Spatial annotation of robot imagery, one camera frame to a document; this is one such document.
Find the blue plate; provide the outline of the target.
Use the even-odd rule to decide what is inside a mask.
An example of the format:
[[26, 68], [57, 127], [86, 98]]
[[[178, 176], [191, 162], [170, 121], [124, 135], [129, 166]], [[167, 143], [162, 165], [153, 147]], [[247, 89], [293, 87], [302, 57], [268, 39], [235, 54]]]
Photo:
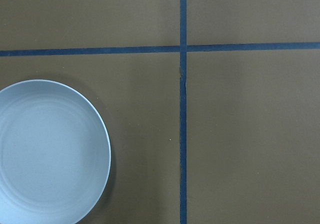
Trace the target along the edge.
[[101, 116], [78, 91], [51, 80], [18, 82], [0, 93], [1, 223], [78, 223], [110, 173]]

